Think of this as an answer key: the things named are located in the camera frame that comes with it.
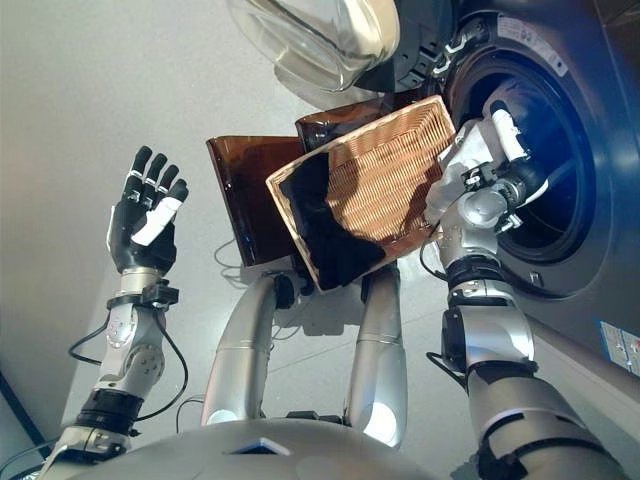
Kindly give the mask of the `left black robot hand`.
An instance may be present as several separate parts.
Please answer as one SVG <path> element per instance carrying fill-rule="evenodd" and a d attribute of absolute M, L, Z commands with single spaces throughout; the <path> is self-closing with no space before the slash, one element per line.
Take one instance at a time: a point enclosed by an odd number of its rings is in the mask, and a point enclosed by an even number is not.
<path fill-rule="evenodd" d="M 106 235 L 119 273 L 141 267 L 165 274 L 172 268 L 177 255 L 174 220 L 189 194 L 178 174 L 164 154 L 147 146 L 134 156 Z"/>

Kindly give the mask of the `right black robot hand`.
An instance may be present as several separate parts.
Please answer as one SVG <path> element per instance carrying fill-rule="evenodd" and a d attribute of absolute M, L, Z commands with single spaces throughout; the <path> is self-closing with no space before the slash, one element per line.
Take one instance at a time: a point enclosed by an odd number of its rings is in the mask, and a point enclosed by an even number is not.
<path fill-rule="evenodd" d="M 489 112 L 506 162 L 498 169 L 498 179 L 508 182 L 513 191 L 515 206 L 531 203 L 548 188 L 549 181 L 532 161 L 532 151 L 521 129 L 516 125 L 507 105 L 493 101 Z"/>

